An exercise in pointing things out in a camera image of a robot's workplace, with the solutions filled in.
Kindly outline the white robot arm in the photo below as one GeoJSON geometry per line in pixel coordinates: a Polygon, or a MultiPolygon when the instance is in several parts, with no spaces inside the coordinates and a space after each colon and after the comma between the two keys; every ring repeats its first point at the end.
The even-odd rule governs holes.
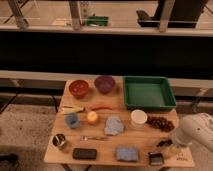
{"type": "Polygon", "coordinates": [[[197,141],[209,151],[213,152],[213,116],[208,113],[187,115],[179,120],[179,126],[175,128],[170,138],[172,144],[166,151],[166,157],[176,156],[197,141]]]}

